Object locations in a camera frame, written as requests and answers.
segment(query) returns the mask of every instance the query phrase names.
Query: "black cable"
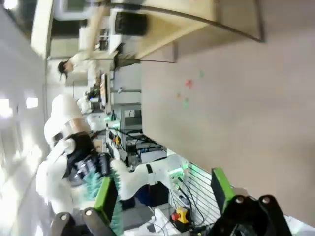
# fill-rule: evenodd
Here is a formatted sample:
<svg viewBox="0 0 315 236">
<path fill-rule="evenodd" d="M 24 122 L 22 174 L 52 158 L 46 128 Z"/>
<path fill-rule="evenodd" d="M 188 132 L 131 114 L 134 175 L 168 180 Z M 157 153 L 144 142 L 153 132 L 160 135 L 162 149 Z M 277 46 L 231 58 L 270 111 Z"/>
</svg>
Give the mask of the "black cable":
<svg viewBox="0 0 315 236">
<path fill-rule="evenodd" d="M 122 142 L 120 142 L 120 147 L 122 148 L 122 150 L 123 150 L 124 152 L 126 152 L 126 150 L 124 149 L 124 147 L 123 147 L 123 145 L 122 145 Z"/>
<path fill-rule="evenodd" d="M 120 133 L 122 133 L 122 134 L 124 134 L 124 135 L 127 135 L 127 136 L 129 136 L 129 137 L 131 137 L 131 138 L 133 138 L 133 139 L 139 140 L 139 141 L 145 141 L 145 142 L 147 142 L 147 143 L 152 143 L 152 144 L 158 145 L 157 142 L 155 142 L 155 141 L 153 141 L 153 140 L 151 140 L 151 139 L 149 139 L 149 138 L 146 138 L 146 139 L 139 139 L 139 138 L 134 137 L 134 136 L 132 136 L 132 135 L 130 135 L 130 134 L 128 134 L 128 133 L 123 132 L 123 131 L 120 130 L 120 129 L 115 129 L 115 128 L 109 128 L 109 129 L 115 130 L 115 131 L 117 131 L 117 132 L 120 132 Z"/>
<path fill-rule="evenodd" d="M 153 221 L 152 223 L 150 222 L 150 220 L 148 220 L 148 221 L 145 222 L 144 224 L 150 223 L 150 224 L 152 224 L 152 225 L 158 226 L 158 227 L 163 231 L 163 234 L 164 234 L 164 236 L 165 236 L 165 231 L 163 230 L 163 228 L 165 227 L 165 225 L 166 225 L 167 223 L 166 223 L 163 227 L 161 227 L 161 226 L 159 226 L 159 225 L 157 225 L 157 224 L 154 224 L 154 222 L 156 222 L 156 220 L 157 220 L 156 215 L 154 215 L 154 221 Z"/>
<path fill-rule="evenodd" d="M 174 206 L 175 206 L 175 209 L 177 209 L 176 203 L 175 203 L 175 201 L 174 201 L 173 190 L 171 190 L 171 195 L 172 195 L 172 201 L 173 201 L 173 204 L 174 204 Z M 171 213 L 169 212 L 170 208 L 171 208 L 171 207 L 169 206 L 169 207 L 168 207 L 168 214 L 169 214 L 169 216 L 171 216 Z"/>
<path fill-rule="evenodd" d="M 139 59 L 139 61 L 162 62 L 162 63 L 176 63 L 176 61 L 164 61 L 164 60 L 142 60 L 142 59 Z"/>
<path fill-rule="evenodd" d="M 197 211 L 199 212 L 199 214 L 200 214 L 201 217 L 202 217 L 202 222 L 199 223 L 199 224 L 197 224 L 197 225 L 195 225 L 195 226 L 200 226 L 200 225 L 202 225 L 202 224 L 205 222 L 205 220 L 206 220 L 205 217 L 203 216 L 203 214 L 201 213 L 201 211 L 200 211 L 199 208 L 197 207 L 197 204 L 196 204 L 196 202 L 195 202 L 195 199 L 193 198 L 193 195 L 192 195 L 190 189 L 188 188 L 188 186 L 184 183 L 184 181 L 183 181 L 180 177 L 178 177 L 178 180 L 179 180 L 180 182 L 182 182 L 182 183 L 185 185 L 187 191 L 188 191 L 188 192 L 190 193 L 190 195 L 191 195 L 191 199 L 192 199 L 192 201 L 193 201 L 193 203 L 194 203 L 194 205 L 195 205 Z"/>
<path fill-rule="evenodd" d="M 158 226 L 158 227 L 163 231 L 163 234 L 164 234 L 164 236 L 165 236 L 165 231 L 164 231 L 164 229 L 163 229 L 161 226 L 156 225 L 156 224 L 153 224 L 153 225 Z"/>
<path fill-rule="evenodd" d="M 190 201 L 190 199 L 189 199 L 189 197 L 187 196 L 187 194 L 181 189 L 181 188 L 179 188 L 178 189 L 179 191 L 181 191 L 181 193 L 185 196 L 185 198 L 188 200 L 188 202 L 189 202 L 189 208 L 190 208 L 190 214 L 189 214 L 189 222 L 190 223 L 193 223 L 193 221 L 192 221 L 192 205 L 191 205 L 191 201 Z"/>
<path fill-rule="evenodd" d="M 123 132 L 123 131 L 120 130 L 120 129 L 115 129 L 115 128 L 108 128 L 108 129 L 115 130 L 115 131 L 117 131 L 117 132 L 120 132 L 120 133 L 122 133 L 122 134 L 124 134 L 124 135 L 127 135 L 127 136 L 129 136 L 129 137 L 131 137 L 131 138 L 133 138 L 133 139 L 136 139 L 136 140 L 147 141 L 147 140 L 145 140 L 145 139 L 138 139 L 138 138 L 136 138 L 136 137 L 134 137 L 134 136 L 132 136 L 132 135 L 130 135 L 130 134 L 128 134 L 128 133 Z M 104 132 L 104 131 L 106 131 L 106 130 L 107 130 L 107 129 L 103 129 L 103 130 L 96 131 L 96 132 L 93 133 L 92 137 L 95 138 L 95 137 L 97 137 L 101 132 Z"/>
</svg>

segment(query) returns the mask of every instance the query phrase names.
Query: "beige table surface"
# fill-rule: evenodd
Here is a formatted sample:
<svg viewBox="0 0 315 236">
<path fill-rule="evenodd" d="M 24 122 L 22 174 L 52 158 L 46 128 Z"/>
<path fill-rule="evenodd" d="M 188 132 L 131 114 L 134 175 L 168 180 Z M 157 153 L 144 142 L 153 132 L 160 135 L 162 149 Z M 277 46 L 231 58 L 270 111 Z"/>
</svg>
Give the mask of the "beige table surface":
<svg viewBox="0 0 315 236">
<path fill-rule="evenodd" d="M 142 5 L 178 11 L 208 20 L 215 20 L 213 0 L 145 0 Z M 141 38 L 137 58 L 142 58 L 178 38 L 199 30 L 207 24 L 152 11 L 140 11 L 148 15 L 148 32 Z"/>
<path fill-rule="evenodd" d="M 178 63 L 143 62 L 142 122 L 150 138 L 315 226 L 315 2 L 305 2 L 264 1 L 267 44 L 207 28 L 179 41 Z"/>
</svg>

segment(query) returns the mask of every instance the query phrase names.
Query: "white robot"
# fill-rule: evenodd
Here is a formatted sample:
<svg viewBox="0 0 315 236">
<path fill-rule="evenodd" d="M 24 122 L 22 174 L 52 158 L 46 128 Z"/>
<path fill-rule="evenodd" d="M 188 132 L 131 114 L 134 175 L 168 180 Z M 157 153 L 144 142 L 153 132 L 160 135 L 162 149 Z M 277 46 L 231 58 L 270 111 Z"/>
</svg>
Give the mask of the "white robot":
<svg viewBox="0 0 315 236">
<path fill-rule="evenodd" d="M 73 197 L 67 177 L 71 168 L 77 171 L 74 162 L 86 159 L 95 151 L 89 133 L 89 126 L 76 101 L 69 95 L 57 96 L 52 103 L 51 116 L 44 127 L 51 152 L 39 166 L 36 176 L 36 190 L 51 202 L 55 214 L 73 212 Z M 142 186 L 154 185 L 158 181 L 171 189 L 173 179 L 177 179 L 177 172 L 174 170 L 183 166 L 187 166 L 187 161 L 177 155 L 141 164 L 132 173 L 122 161 L 110 162 L 110 167 L 119 175 L 118 193 L 122 200 L 134 196 Z"/>
</svg>

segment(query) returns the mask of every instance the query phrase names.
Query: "green panel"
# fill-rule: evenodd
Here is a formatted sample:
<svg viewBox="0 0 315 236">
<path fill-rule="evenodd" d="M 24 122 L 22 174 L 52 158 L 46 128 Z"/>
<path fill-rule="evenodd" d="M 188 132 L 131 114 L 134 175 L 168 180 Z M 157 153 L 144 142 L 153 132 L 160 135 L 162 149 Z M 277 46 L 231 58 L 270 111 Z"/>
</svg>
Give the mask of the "green panel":
<svg viewBox="0 0 315 236">
<path fill-rule="evenodd" d="M 223 206 L 223 211 L 227 207 L 228 202 L 234 197 L 234 192 L 231 187 L 231 184 L 229 183 L 224 171 L 222 168 L 214 168 L 214 173 L 217 177 L 218 182 L 220 183 L 220 186 L 222 187 L 222 190 L 225 195 L 225 201 Z"/>
<path fill-rule="evenodd" d="M 109 189 L 109 184 L 110 184 L 110 177 L 105 177 L 103 179 L 102 185 L 98 191 L 98 194 L 96 196 L 96 200 L 94 203 L 94 208 L 97 211 L 103 211 L 103 205 L 104 202 L 106 201 L 106 196 L 107 196 L 107 191 Z"/>
</svg>

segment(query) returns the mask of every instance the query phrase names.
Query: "cable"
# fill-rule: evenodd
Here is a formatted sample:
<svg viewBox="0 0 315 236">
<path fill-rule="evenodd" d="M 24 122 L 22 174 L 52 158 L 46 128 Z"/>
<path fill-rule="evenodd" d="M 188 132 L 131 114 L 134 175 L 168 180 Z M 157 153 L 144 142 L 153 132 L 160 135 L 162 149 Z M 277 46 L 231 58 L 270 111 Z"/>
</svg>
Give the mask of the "cable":
<svg viewBox="0 0 315 236">
<path fill-rule="evenodd" d="M 128 53 L 123 53 L 121 55 L 128 56 L 130 54 L 137 54 L 136 52 L 128 52 Z M 123 59 L 123 60 L 138 60 L 138 61 L 150 61 L 150 62 L 162 62 L 162 63 L 177 63 L 176 61 L 164 61 L 164 60 L 145 60 L 145 59 Z"/>
<path fill-rule="evenodd" d="M 188 191 L 188 192 L 190 193 L 190 195 L 191 195 L 191 199 L 192 199 L 192 201 L 193 201 L 193 203 L 194 203 L 194 205 L 195 205 L 197 211 L 199 212 L 199 214 L 200 214 L 201 217 L 202 217 L 202 222 L 199 223 L 199 224 L 197 224 L 197 225 L 195 225 L 195 226 L 200 226 L 200 225 L 202 225 L 202 224 L 205 222 L 205 220 L 206 220 L 205 217 L 203 216 L 203 214 L 201 213 L 201 211 L 200 211 L 199 208 L 197 207 L 197 204 L 196 204 L 196 202 L 195 202 L 195 199 L 193 198 L 193 195 L 192 195 L 190 189 L 188 188 L 188 186 L 184 183 L 184 181 L 183 181 L 180 177 L 178 177 L 178 180 L 179 180 L 180 182 L 182 182 L 183 185 L 185 185 L 187 191 Z"/>
<path fill-rule="evenodd" d="M 161 228 L 161 230 L 163 231 L 163 234 L 164 234 L 164 236 L 165 236 L 165 231 L 164 231 L 164 229 L 163 229 L 161 226 L 159 226 L 159 225 L 157 225 L 157 224 L 153 224 L 153 225 L 158 226 L 159 228 Z"/>
<path fill-rule="evenodd" d="M 168 220 L 162 227 L 161 227 L 161 230 L 163 230 L 164 229 L 164 227 L 168 224 L 170 222 L 170 220 Z"/>
<path fill-rule="evenodd" d="M 191 201 L 190 201 L 190 199 L 189 199 L 189 197 L 187 196 L 187 194 L 181 189 L 181 188 L 179 188 L 178 189 L 179 191 L 181 191 L 181 193 L 185 196 L 185 198 L 188 200 L 188 202 L 189 202 L 189 208 L 190 208 L 190 214 L 189 214 L 189 222 L 190 223 L 192 223 L 192 224 L 194 224 L 193 223 L 193 221 L 192 221 L 192 205 L 191 205 Z"/>
<path fill-rule="evenodd" d="M 133 138 L 133 139 L 139 140 L 139 141 L 145 141 L 145 142 L 147 142 L 147 143 L 152 143 L 152 144 L 158 145 L 157 142 L 155 142 L 155 141 L 153 141 L 153 140 L 151 140 L 151 139 L 149 139 L 149 138 L 147 138 L 147 139 L 139 139 L 139 138 L 134 137 L 134 136 L 132 136 L 132 135 L 130 135 L 130 134 L 128 134 L 128 133 L 123 132 L 123 131 L 120 130 L 120 129 L 115 129 L 115 128 L 109 128 L 109 129 L 115 130 L 115 131 L 117 131 L 117 132 L 120 132 L 120 133 L 122 133 L 122 134 L 124 134 L 124 135 L 127 135 L 127 136 L 129 136 L 129 137 L 131 137 L 131 138 Z"/>
<path fill-rule="evenodd" d="M 173 204 L 174 204 L 174 206 L 175 206 L 175 209 L 177 209 L 176 203 L 175 203 L 175 201 L 174 201 L 173 190 L 171 190 L 171 195 L 172 195 L 172 201 L 173 201 Z M 169 216 L 171 215 L 171 213 L 169 212 L 170 208 L 171 208 L 171 207 L 169 206 L 169 207 L 168 207 L 168 214 L 169 214 Z"/>
</svg>

